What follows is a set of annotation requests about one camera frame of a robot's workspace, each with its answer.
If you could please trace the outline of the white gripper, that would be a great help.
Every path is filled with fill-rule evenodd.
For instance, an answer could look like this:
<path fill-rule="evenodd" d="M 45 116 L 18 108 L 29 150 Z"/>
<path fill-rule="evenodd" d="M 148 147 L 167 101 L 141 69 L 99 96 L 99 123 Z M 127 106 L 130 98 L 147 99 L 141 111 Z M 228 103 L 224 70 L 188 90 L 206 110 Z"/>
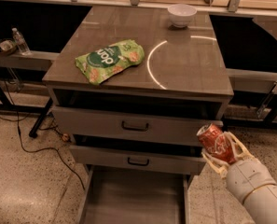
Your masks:
<path fill-rule="evenodd" d="M 206 150 L 201 155 L 209 166 L 226 178 L 229 192 L 240 202 L 255 190 L 268 185 L 276 185 L 276 181 L 270 175 L 268 168 L 231 132 L 224 132 L 224 161 L 210 155 Z"/>

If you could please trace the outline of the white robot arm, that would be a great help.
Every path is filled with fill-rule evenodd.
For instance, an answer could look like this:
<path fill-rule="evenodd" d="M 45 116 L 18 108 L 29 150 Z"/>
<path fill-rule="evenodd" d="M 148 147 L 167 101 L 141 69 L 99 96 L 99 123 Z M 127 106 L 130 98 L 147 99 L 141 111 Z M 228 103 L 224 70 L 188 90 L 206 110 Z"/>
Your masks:
<path fill-rule="evenodd" d="M 200 137 L 202 156 L 256 224 L 277 224 L 277 183 L 268 168 L 230 132 Z"/>

